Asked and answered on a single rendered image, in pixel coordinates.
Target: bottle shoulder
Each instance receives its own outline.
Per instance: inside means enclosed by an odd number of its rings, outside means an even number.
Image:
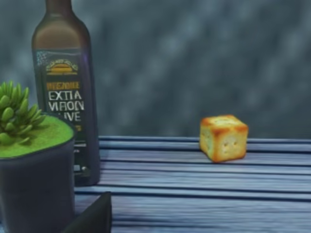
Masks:
[[[87,48],[89,33],[77,17],[45,16],[37,25],[33,37],[33,49]]]

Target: pot rim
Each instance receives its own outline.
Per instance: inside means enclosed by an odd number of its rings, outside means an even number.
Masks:
[[[52,117],[55,117],[61,121],[63,121],[64,123],[66,123],[73,131],[73,134],[72,136],[70,137],[70,139],[60,143],[60,144],[57,144],[57,145],[54,145],[54,146],[51,146],[51,147],[47,147],[47,148],[44,148],[44,149],[41,149],[41,150],[36,150],[34,152],[31,152],[31,153],[27,153],[27,154],[24,154],[24,155],[20,155],[20,156],[14,156],[14,157],[6,157],[6,158],[1,158],[0,157],[0,161],[12,161],[12,160],[17,160],[17,159],[23,159],[25,157],[30,157],[30,156],[36,156],[37,154],[39,153],[42,153],[42,152],[45,152],[45,151],[48,151],[48,150],[52,150],[52,149],[56,149],[58,147],[61,147],[63,146],[64,144],[67,144],[69,141],[71,140],[74,140],[77,136],[77,130],[76,128],[74,127],[74,125],[67,119],[65,119],[63,116],[59,115],[59,114],[56,114],[56,113],[48,113],[48,112],[42,112],[41,113],[42,115],[48,115],[48,116],[52,116]]]

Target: bottle neck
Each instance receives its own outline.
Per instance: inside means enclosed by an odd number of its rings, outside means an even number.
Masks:
[[[48,15],[68,15],[72,13],[71,0],[45,0]]]

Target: cube-shaped cracker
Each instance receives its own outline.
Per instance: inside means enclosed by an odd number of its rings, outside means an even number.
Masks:
[[[200,123],[200,149],[213,161],[246,155],[248,126],[233,115],[206,117]]]

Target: green soil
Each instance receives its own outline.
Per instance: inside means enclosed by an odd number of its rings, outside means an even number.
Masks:
[[[29,133],[29,136],[32,137],[29,144],[0,145],[0,158],[22,156],[64,143],[72,138],[73,130],[65,122],[47,115],[38,128]]]

